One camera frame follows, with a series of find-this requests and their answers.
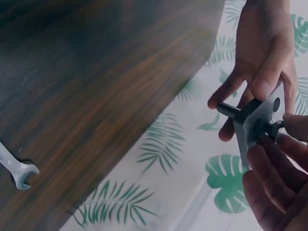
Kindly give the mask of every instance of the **wooden table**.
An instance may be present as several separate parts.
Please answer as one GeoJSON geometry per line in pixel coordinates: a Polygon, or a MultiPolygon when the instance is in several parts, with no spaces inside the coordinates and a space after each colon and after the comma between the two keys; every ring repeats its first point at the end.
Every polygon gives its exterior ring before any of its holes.
{"type": "Polygon", "coordinates": [[[223,0],[0,1],[0,230],[56,231],[209,57],[223,0]]]}

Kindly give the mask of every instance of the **metal hardware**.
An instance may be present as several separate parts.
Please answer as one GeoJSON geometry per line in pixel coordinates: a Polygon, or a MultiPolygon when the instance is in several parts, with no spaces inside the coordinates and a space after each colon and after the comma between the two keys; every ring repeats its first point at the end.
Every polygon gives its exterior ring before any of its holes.
{"type": "Polygon", "coordinates": [[[264,102],[253,99],[242,110],[226,103],[220,103],[217,110],[232,119],[242,165],[250,169],[247,161],[248,149],[256,144],[263,134],[269,135],[275,141],[280,129],[283,128],[283,84],[279,83],[264,102]]]}

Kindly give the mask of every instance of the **leaf print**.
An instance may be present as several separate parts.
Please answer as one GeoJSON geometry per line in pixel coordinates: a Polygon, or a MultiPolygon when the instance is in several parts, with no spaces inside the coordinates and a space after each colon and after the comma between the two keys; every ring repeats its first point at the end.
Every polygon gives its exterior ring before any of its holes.
{"type": "Polygon", "coordinates": [[[141,149],[143,154],[139,156],[137,163],[147,163],[146,172],[155,162],[158,162],[163,171],[173,170],[174,164],[180,160],[182,151],[184,129],[177,122],[174,114],[161,114],[146,131],[145,143],[141,149]]]}
{"type": "MultiPolygon", "coordinates": [[[[220,77],[219,77],[219,81],[221,83],[224,83],[227,78],[229,77],[229,75],[223,70],[223,69],[219,69],[220,70],[220,77]]],[[[237,96],[237,92],[235,91],[233,94],[232,94],[232,97],[235,98],[237,96]]]]}
{"type": "Polygon", "coordinates": [[[146,225],[142,216],[144,213],[157,216],[141,204],[153,195],[153,193],[148,193],[149,188],[141,190],[141,185],[132,184],[124,190],[125,183],[124,181],[118,185],[115,182],[111,187],[108,180],[101,189],[95,189],[91,200],[82,204],[73,215],[76,223],[86,228],[89,224],[100,224],[107,220],[112,222],[115,217],[118,224],[126,225],[128,218],[130,218],[137,225],[140,223],[146,225]]]}
{"type": "Polygon", "coordinates": [[[308,51],[308,22],[296,14],[291,14],[291,20],[294,28],[294,57],[298,57],[308,51]]]}
{"type": "Polygon", "coordinates": [[[214,202],[225,213],[242,213],[249,204],[244,196],[242,177],[247,171],[239,156],[222,154],[209,159],[205,165],[209,173],[207,183],[212,189],[220,189],[214,202]]]}
{"type": "Polygon", "coordinates": [[[202,97],[202,84],[200,79],[192,78],[185,87],[179,92],[179,100],[199,100],[202,97]]]}
{"type": "Polygon", "coordinates": [[[222,36],[216,39],[214,49],[205,66],[213,66],[221,62],[234,62],[235,38],[222,36]]]}
{"type": "Polygon", "coordinates": [[[308,114],[308,79],[298,78],[295,114],[308,114]]]}
{"type": "Polygon", "coordinates": [[[217,126],[218,121],[219,121],[219,113],[216,114],[215,118],[211,122],[200,125],[198,129],[205,131],[217,131],[220,129],[220,127],[217,126]]]}
{"type": "Polygon", "coordinates": [[[244,0],[226,0],[224,13],[227,16],[227,23],[233,23],[232,29],[237,27],[244,6],[244,0]]]}

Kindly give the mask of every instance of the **wrench head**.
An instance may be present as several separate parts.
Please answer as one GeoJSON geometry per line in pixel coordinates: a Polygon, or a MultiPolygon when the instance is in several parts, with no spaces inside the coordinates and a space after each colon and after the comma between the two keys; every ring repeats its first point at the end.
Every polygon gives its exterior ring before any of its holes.
{"type": "Polygon", "coordinates": [[[39,169],[33,164],[20,163],[21,167],[18,171],[12,173],[13,179],[15,181],[16,187],[19,190],[27,190],[31,188],[25,180],[30,173],[39,174],[39,169]]]}

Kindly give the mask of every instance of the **wrench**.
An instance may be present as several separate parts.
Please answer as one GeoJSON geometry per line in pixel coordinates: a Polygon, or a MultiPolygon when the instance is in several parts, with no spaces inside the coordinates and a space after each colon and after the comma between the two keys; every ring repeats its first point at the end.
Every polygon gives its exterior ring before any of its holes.
{"type": "Polygon", "coordinates": [[[19,190],[27,190],[31,186],[25,183],[30,173],[39,174],[39,169],[33,164],[19,162],[0,142],[0,163],[3,164],[13,176],[16,187],[19,190]]]}

